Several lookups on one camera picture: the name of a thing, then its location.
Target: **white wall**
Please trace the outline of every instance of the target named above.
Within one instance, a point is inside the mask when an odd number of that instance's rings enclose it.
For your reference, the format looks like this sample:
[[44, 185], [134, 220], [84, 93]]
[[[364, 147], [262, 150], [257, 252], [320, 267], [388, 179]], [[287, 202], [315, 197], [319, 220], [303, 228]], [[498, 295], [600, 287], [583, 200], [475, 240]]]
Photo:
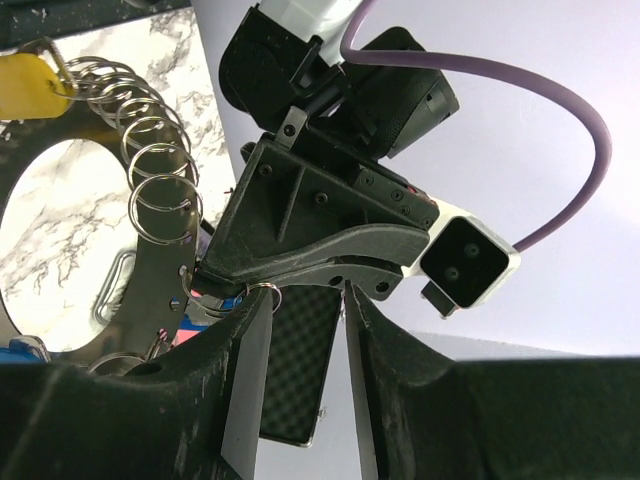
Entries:
[[[455, 360], [566, 357], [571, 354], [519, 345], [418, 334], [431, 348]], [[256, 480], [354, 480], [360, 478], [356, 425], [344, 324], [338, 325], [318, 423], [311, 448], [260, 440]]]
[[[252, 0], [193, 0], [209, 68]], [[640, 2], [631, 0], [380, 0], [360, 43], [393, 25], [427, 49], [515, 63], [575, 89], [600, 110], [614, 140], [611, 173], [592, 203], [525, 255], [489, 304], [437, 319], [404, 282], [383, 310], [403, 327], [547, 349], [640, 353]], [[592, 145], [559, 108], [496, 82], [448, 75], [461, 111], [393, 161], [434, 196], [474, 212], [515, 242], [563, 207], [590, 169]], [[218, 97], [236, 167], [259, 131]]]

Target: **white marble countertop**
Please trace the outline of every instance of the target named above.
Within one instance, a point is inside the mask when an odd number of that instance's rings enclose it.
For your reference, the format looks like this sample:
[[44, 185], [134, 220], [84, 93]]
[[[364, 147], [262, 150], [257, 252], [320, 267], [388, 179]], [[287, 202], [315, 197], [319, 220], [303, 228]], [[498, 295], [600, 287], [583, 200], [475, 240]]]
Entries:
[[[176, 109], [200, 170], [204, 216], [217, 224], [235, 180], [193, 11], [56, 44], [66, 60], [95, 55], [129, 65]], [[0, 291], [22, 333], [62, 351], [100, 332], [91, 314], [98, 293], [118, 252], [137, 241], [129, 195], [117, 160], [91, 142], [59, 144], [27, 170], [0, 225]]]

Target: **camera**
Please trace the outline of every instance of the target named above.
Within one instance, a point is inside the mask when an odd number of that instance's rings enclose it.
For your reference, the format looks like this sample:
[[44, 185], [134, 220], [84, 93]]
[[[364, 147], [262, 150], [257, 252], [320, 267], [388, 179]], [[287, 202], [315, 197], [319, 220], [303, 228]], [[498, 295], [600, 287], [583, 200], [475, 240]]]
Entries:
[[469, 212], [437, 203], [440, 218], [413, 274], [431, 280], [422, 296], [446, 318], [485, 302], [520, 266], [520, 254]]

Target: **yellow tag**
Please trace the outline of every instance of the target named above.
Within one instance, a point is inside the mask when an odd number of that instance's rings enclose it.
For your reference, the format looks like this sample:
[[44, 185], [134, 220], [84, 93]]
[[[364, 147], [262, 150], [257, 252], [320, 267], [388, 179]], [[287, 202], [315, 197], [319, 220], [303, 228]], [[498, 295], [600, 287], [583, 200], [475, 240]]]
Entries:
[[42, 58], [31, 53], [0, 56], [0, 120], [55, 118], [67, 111], [73, 95]]

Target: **black textured pad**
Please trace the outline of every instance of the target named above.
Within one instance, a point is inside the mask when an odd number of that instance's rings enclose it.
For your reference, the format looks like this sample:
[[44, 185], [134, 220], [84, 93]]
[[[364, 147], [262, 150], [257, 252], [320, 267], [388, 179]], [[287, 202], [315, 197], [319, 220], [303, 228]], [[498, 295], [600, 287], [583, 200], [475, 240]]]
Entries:
[[260, 436], [307, 445], [318, 420], [341, 293], [291, 286], [282, 295], [273, 319]]

